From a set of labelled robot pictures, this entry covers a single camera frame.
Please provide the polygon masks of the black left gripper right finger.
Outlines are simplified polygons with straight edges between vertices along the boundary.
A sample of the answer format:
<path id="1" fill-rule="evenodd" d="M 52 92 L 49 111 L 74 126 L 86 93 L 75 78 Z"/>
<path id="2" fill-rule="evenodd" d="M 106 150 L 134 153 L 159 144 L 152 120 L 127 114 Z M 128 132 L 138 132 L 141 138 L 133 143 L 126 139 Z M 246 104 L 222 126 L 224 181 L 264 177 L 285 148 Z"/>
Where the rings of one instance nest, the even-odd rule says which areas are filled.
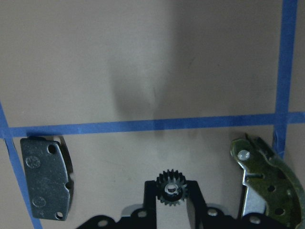
<path id="1" fill-rule="evenodd" d="M 225 215 L 220 209 L 207 206 L 198 182 L 188 181 L 188 203 L 193 207 L 195 229 L 268 229 L 269 222 L 258 213 L 248 214 L 240 219 Z"/>

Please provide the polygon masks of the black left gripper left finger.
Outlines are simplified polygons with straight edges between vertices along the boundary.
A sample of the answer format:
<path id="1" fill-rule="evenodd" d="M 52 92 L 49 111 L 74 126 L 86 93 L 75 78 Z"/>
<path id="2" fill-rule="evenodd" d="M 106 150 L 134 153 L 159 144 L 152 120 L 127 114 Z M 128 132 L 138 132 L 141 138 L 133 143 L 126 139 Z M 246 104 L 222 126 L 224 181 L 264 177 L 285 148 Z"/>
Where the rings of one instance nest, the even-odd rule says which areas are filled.
<path id="1" fill-rule="evenodd" d="M 155 229 L 156 217 L 156 182 L 144 183 L 142 207 L 132 211 L 130 216 L 121 217 L 119 221 L 106 215 L 97 215 L 80 226 L 80 229 Z"/>

